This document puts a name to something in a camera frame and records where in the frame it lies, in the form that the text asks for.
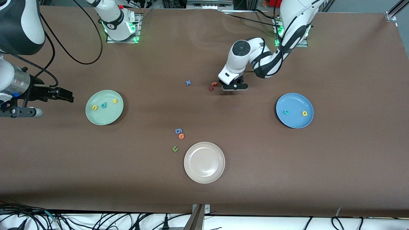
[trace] metal clamp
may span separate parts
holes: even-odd
[[[396,21],[396,15],[400,13],[407,5],[409,5],[409,0],[399,0],[399,2],[394,5],[389,11],[385,12],[385,17],[388,22]]]

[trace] light green plate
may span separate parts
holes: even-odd
[[[106,102],[106,108],[102,107],[102,104]],[[97,110],[93,110],[92,107],[98,106]],[[103,90],[94,94],[87,102],[85,106],[85,114],[88,120],[96,125],[107,125],[114,122],[121,116],[124,110],[124,101],[119,93],[112,90]]]

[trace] white plate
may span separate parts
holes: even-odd
[[[219,179],[225,169],[225,156],[210,142],[194,144],[184,156],[184,170],[190,179],[208,184]]]

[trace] blue plate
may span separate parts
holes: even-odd
[[[280,97],[276,105],[277,116],[286,126],[301,129],[309,125],[314,117],[312,104],[298,93],[287,93]]]

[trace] plate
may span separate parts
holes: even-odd
[[[208,184],[216,181],[225,169],[225,156],[217,145],[199,142],[184,156],[184,170],[193,181]]]
[[[92,107],[98,106],[97,110],[93,110]],[[85,114],[88,120],[96,125],[107,125],[116,121],[121,116],[124,110],[124,101],[121,95],[113,90],[99,91],[88,100],[85,106]]]
[[[276,105],[277,116],[290,128],[301,129],[309,125],[314,117],[311,102],[301,94],[287,93],[280,97]]]

